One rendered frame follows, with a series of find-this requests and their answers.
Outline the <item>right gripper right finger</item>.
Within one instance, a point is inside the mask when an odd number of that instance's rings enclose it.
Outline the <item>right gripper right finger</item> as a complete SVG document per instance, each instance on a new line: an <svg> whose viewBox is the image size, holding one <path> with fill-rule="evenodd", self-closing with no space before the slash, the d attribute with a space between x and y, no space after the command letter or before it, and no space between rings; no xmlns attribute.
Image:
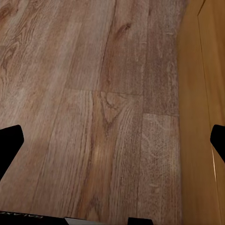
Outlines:
<svg viewBox="0 0 225 225"><path fill-rule="evenodd" d="M225 162L225 127L217 124L214 125L210 141Z"/></svg>

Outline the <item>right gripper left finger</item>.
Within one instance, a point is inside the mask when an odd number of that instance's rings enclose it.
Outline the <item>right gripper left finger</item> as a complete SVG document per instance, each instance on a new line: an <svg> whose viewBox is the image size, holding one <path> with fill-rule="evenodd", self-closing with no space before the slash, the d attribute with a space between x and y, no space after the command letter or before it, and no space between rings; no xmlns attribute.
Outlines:
<svg viewBox="0 0 225 225"><path fill-rule="evenodd" d="M24 143L21 125L0 130L0 180Z"/></svg>

